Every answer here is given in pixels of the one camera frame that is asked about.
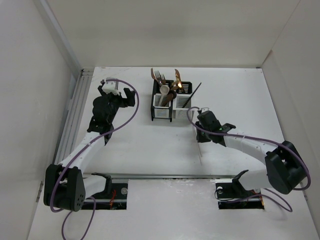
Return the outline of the black chopstick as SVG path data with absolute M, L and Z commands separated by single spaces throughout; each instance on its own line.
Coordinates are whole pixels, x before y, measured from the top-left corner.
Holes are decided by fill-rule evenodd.
M 195 90 L 193 91 L 193 93 L 190 95 L 190 97 L 187 99 L 187 101 L 184 103 L 184 105 L 182 106 L 182 108 L 185 108 L 188 103 L 191 101 L 192 97 L 195 95 L 195 93 L 198 91 L 199 87 L 202 85 L 202 82 L 199 83 L 199 85 L 195 88 Z

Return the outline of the white chopstick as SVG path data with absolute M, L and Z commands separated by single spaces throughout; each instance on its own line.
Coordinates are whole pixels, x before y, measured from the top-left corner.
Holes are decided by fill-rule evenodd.
M 202 166 L 202 153 L 201 153 L 201 150 L 200 150 L 200 146 L 199 146 L 199 143 L 197 141 L 197 129 L 192 126 L 192 132 L 193 132 L 193 135 L 194 135 L 194 141 L 195 141 L 195 145 L 196 145 L 196 149 L 197 149 L 197 154 L 198 154 L 198 158 L 199 158 L 199 162 L 200 162 L 200 165 Z

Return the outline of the silver fork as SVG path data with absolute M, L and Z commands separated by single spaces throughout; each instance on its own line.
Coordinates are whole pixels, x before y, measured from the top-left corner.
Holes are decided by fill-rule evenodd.
M 161 84 L 162 83 L 162 77 L 161 77 L 160 72 L 158 70 L 155 70 L 154 71 L 154 75 L 155 75 L 156 80 Z

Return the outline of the black round spoon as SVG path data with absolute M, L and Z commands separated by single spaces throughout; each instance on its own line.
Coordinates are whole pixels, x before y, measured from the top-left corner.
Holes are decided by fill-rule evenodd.
M 175 91 L 170 90 L 166 96 L 166 101 L 170 102 L 177 97 L 177 93 Z

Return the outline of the copper knife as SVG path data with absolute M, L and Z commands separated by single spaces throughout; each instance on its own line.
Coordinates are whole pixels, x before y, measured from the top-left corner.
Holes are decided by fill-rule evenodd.
M 174 71 L 175 71 L 176 85 L 181 87 L 182 84 L 181 84 L 180 72 L 176 68 L 174 69 Z

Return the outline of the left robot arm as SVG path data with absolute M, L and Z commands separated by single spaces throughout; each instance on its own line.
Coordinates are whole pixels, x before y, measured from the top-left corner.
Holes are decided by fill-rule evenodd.
M 83 174 L 95 154 L 106 146 L 116 128 L 113 120 L 120 108 L 139 107 L 139 95 L 125 88 L 121 94 L 105 93 L 98 88 L 100 96 L 94 99 L 92 117 L 85 137 L 73 152 L 59 164 L 50 164 L 45 172 L 43 202 L 54 213 L 62 210 L 79 211 L 85 199 L 95 194 L 107 198 L 113 192 L 112 178 L 105 173 Z

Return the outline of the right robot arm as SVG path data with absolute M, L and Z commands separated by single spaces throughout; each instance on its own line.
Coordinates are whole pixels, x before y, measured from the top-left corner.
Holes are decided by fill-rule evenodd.
M 311 184 L 306 164 L 289 141 L 278 143 L 240 133 L 235 125 L 221 124 L 210 110 L 198 110 L 194 126 L 198 143 L 213 142 L 238 150 L 264 165 L 264 170 L 245 169 L 232 179 L 231 190 L 237 197 L 263 188 L 273 188 L 287 195 L 293 190 L 300 190 L 298 186 L 303 180 Z

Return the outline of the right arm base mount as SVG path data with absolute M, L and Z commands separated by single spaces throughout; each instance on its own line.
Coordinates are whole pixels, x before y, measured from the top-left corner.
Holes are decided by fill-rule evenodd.
M 215 181 L 214 197 L 219 210 L 264 210 L 264 202 L 259 190 L 245 190 L 239 179 L 248 170 L 244 170 L 233 178 L 222 178 Z

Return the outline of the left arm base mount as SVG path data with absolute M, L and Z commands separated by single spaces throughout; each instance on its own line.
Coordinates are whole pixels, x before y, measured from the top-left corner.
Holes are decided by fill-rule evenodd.
M 93 173 L 83 179 L 84 194 L 76 200 L 82 210 L 126 210 L 128 197 L 128 181 L 112 179 L 105 173 Z

